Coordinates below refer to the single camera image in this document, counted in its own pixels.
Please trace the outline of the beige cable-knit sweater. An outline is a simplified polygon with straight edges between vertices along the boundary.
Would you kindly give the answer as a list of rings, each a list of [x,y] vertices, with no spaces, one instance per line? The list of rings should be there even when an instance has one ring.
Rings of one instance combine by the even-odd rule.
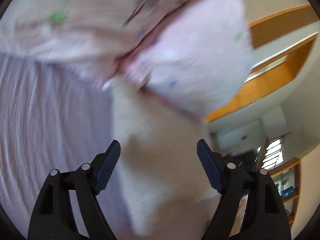
[[[111,81],[117,174],[131,229],[139,237],[201,238],[218,200],[197,157],[208,139],[202,121],[146,95],[120,77]]]

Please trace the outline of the wooden bookshelf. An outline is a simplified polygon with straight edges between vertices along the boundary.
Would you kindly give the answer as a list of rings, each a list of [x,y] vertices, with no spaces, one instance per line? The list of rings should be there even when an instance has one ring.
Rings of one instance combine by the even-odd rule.
[[[300,198],[301,168],[300,159],[292,159],[275,166],[275,162],[270,165],[260,165],[271,176],[279,195],[282,198],[289,226],[292,228],[296,218],[296,212]]]

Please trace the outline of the lavender bed sheet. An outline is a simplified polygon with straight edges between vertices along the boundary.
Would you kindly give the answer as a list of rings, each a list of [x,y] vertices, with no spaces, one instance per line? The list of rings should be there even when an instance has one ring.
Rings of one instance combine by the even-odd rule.
[[[54,65],[1,55],[1,206],[23,236],[52,169],[107,150],[113,98]]]

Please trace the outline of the right floral pink pillow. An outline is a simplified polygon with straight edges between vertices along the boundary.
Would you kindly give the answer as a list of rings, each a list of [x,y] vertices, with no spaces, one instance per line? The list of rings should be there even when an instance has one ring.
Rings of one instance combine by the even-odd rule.
[[[253,66],[242,0],[189,0],[162,20],[120,72],[162,101],[203,118],[229,103]]]

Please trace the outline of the floral pink pillow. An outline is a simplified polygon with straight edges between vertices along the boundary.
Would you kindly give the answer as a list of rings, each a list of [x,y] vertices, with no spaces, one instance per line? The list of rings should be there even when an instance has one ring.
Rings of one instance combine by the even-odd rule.
[[[12,0],[1,18],[1,52],[57,63],[105,88],[117,59],[188,0]]]
[[[189,0],[162,20],[120,72],[162,101],[203,118],[229,103],[253,66],[242,0]]]

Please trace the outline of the wooden framed window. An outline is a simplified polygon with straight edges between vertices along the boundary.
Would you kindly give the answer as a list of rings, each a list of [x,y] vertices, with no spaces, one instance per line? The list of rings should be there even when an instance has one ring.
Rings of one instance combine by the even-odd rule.
[[[256,51],[268,52],[251,70],[243,88],[225,106],[207,115],[214,122],[275,92],[293,81],[303,67],[318,37],[307,35],[299,41],[290,42],[283,49],[271,50],[271,45],[281,38],[289,38],[298,30],[317,22],[318,16],[310,5],[300,5],[252,22],[253,47]]]

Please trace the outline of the left floral pink pillow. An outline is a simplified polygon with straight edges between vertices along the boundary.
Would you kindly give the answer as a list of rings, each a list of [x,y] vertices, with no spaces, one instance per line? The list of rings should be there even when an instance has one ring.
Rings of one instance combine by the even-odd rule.
[[[1,18],[1,52],[57,63],[105,88],[117,59],[188,0],[12,0]]]

